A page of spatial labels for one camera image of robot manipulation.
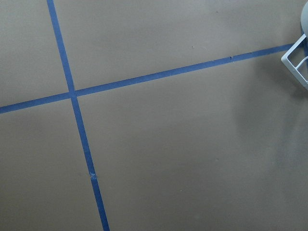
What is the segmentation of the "mint green cup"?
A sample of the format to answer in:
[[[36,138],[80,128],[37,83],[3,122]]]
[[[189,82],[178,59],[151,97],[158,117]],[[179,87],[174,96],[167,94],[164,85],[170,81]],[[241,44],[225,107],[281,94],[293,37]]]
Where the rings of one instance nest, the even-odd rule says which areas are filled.
[[[302,12],[301,12],[301,28],[304,32],[304,34],[308,35],[308,2],[305,3]]]

